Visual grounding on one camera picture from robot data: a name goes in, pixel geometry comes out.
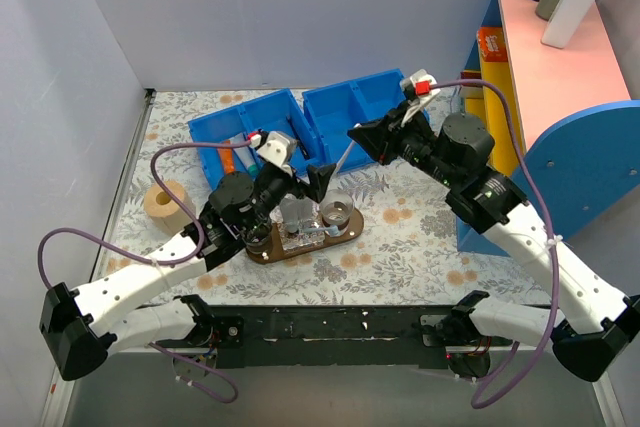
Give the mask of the white toothbrush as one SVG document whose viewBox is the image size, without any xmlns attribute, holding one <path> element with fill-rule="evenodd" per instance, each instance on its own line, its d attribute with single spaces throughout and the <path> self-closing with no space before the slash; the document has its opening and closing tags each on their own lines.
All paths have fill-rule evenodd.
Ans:
<svg viewBox="0 0 640 427">
<path fill-rule="evenodd" d="M 344 163 L 348 159 L 348 157 L 349 157 L 349 155 L 350 155 L 350 153 L 353 150 L 355 145 L 356 145 L 356 143 L 353 140 L 349 143 L 349 145 L 345 149 L 344 153 L 341 155 L 341 157 L 339 158 L 338 162 L 336 163 L 336 167 L 335 167 L 335 170 L 334 170 L 334 175 L 337 175 L 341 171 L 342 167 L 344 166 Z"/>
</svg>

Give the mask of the clear plastic cup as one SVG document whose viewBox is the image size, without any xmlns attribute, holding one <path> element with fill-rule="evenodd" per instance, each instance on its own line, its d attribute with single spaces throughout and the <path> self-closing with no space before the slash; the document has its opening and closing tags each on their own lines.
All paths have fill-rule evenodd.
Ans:
<svg viewBox="0 0 640 427">
<path fill-rule="evenodd" d="M 342 228 L 347 225 L 353 210 L 353 198 L 341 189 L 329 190 L 319 204 L 323 223 L 327 226 L 335 225 Z"/>
</svg>

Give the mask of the dark smoked plastic cup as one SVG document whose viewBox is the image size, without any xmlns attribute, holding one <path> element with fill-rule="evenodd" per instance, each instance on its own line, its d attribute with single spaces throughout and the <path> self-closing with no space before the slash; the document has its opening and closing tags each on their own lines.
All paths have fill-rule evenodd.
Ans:
<svg viewBox="0 0 640 427">
<path fill-rule="evenodd" d="M 246 250 L 256 255 L 269 254 L 272 250 L 272 226 L 263 223 L 248 229 L 244 234 Z"/>
</svg>

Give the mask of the light blue toothbrush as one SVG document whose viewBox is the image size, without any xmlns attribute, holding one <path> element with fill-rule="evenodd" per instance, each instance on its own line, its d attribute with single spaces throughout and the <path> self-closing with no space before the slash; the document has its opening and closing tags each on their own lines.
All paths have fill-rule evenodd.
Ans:
<svg viewBox="0 0 640 427">
<path fill-rule="evenodd" d="M 293 227 L 286 225 L 285 232 L 288 235 L 306 235 L 322 232 L 324 235 L 329 237 L 338 237 L 342 234 L 342 230 L 337 225 L 321 227 Z"/>
</svg>

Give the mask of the clear textured acrylic holder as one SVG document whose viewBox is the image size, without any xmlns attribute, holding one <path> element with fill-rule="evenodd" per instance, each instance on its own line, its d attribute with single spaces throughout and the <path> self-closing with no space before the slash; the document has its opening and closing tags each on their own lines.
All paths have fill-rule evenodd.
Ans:
<svg viewBox="0 0 640 427">
<path fill-rule="evenodd" d="M 309 227 L 321 227 L 322 221 L 318 211 L 318 206 L 315 203 L 316 220 Z M 275 217 L 276 227 L 280 235 L 283 251 L 285 253 L 294 252 L 307 247 L 313 247 L 320 245 L 325 240 L 325 235 L 320 233 L 311 233 L 306 235 L 288 235 L 285 232 L 284 225 L 282 224 L 282 216 L 279 208 L 276 210 Z"/>
</svg>

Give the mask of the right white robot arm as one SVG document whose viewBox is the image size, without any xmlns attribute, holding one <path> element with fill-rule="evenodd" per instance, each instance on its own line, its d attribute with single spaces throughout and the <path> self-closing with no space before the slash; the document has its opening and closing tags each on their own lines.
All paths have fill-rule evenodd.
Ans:
<svg viewBox="0 0 640 427">
<path fill-rule="evenodd" d="M 466 295 L 429 333 L 450 345 L 501 337 L 535 345 L 549 330 L 551 350 L 576 377 L 595 382 L 639 332 L 639 299 L 593 272 L 544 222 L 524 192 L 488 163 L 494 140 L 472 114 L 454 113 L 434 133 L 422 113 L 400 109 L 349 130 L 381 165 L 401 158 L 448 189 L 446 204 L 482 237 L 516 261 L 559 311 L 500 302 L 484 291 Z"/>
</svg>

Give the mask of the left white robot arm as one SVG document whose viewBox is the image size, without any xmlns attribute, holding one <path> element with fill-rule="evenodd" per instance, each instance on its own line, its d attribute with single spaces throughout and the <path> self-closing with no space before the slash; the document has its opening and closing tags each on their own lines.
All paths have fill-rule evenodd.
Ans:
<svg viewBox="0 0 640 427">
<path fill-rule="evenodd" d="M 204 302 L 179 300 L 159 307 L 148 301 L 199 277 L 251 248 L 267 250 L 271 213 L 287 195 L 320 202 L 336 167 L 310 165 L 306 180 L 270 162 L 256 177 L 226 174 L 196 220 L 164 245 L 102 279 L 75 288 L 49 284 L 40 332 L 62 378 L 97 370 L 117 350 L 156 340 L 205 345 L 219 331 Z"/>
</svg>

